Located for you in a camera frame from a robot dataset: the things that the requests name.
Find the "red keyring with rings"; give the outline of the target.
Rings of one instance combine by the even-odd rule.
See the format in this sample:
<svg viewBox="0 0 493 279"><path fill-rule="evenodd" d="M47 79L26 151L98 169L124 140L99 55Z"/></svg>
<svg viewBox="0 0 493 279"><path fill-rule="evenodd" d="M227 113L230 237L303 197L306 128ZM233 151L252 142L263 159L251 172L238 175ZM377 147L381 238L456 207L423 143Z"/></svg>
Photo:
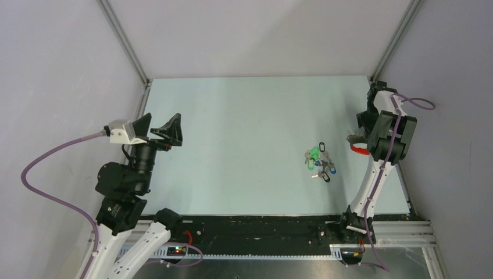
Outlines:
<svg viewBox="0 0 493 279"><path fill-rule="evenodd" d="M367 150L367 135L365 133L349 133L346 140L349 142L351 151L360 155L370 155Z"/></svg>

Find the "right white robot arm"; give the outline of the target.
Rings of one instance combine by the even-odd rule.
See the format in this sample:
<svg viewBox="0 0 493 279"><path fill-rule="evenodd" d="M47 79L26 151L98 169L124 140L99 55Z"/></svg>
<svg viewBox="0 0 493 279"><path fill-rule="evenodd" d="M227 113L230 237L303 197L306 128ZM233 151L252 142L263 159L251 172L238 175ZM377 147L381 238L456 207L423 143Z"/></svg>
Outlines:
<svg viewBox="0 0 493 279"><path fill-rule="evenodd" d="M360 188L341 216L339 238L346 244L359 242L371 231L376 203L389 173L410 148L417 118L408 115L398 91L384 81L371 83L367 108L357 114L361 137L366 144L368 165Z"/></svg>

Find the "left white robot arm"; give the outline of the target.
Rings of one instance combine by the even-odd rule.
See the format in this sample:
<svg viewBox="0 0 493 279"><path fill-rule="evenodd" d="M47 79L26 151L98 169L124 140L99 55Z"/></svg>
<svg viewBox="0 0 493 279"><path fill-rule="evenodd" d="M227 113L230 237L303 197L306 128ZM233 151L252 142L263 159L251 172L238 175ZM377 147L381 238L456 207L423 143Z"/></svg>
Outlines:
<svg viewBox="0 0 493 279"><path fill-rule="evenodd" d="M143 196L150 192L156 154L182 146L181 114L176 113L159 128L151 128L152 115L135 121L114 120L105 127L110 143L132 146L128 163L104 164L97 176L96 192L103 195L94 230L95 251L81 278L133 278L151 255L165 242L177 242L184 234L181 216L162 209L141 238L122 256L118 254L147 204Z"/></svg>

